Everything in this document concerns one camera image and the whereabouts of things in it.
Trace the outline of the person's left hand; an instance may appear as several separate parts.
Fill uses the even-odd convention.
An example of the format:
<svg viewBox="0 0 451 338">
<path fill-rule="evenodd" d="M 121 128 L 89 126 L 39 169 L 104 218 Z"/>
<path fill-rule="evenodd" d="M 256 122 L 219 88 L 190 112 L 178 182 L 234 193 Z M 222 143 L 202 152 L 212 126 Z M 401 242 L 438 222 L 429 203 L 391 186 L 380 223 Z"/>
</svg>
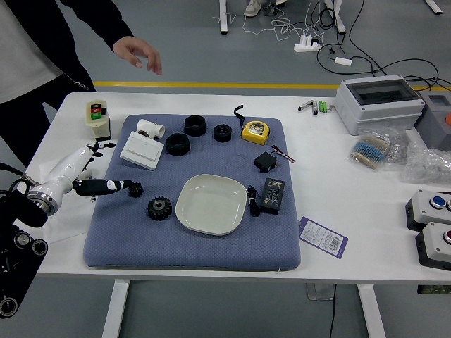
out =
<svg viewBox="0 0 451 338">
<path fill-rule="evenodd" d="M 113 44 L 113 52 L 119 58 L 136 68 L 143 68 L 141 59 L 147 61 L 147 71 L 161 76 L 163 74 L 160 53 L 143 39 L 126 36 Z"/>
</svg>

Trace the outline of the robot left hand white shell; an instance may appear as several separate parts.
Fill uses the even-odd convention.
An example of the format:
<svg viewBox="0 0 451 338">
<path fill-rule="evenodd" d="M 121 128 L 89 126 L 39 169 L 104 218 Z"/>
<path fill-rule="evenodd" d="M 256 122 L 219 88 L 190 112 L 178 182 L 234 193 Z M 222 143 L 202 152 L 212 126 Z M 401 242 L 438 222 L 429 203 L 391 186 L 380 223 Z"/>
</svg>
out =
<svg viewBox="0 0 451 338">
<path fill-rule="evenodd" d="M 101 145 L 95 142 L 62 158 L 44 178 L 44 182 L 31 189 L 27 197 L 37 199 L 45 196 L 55 201 L 72 190 L 80 196 L 102 196 L 133 187 L 135 183 L 132 180 L 79 178 L 92 158 L 98 156 L 99 148 Z"/>
</svg>

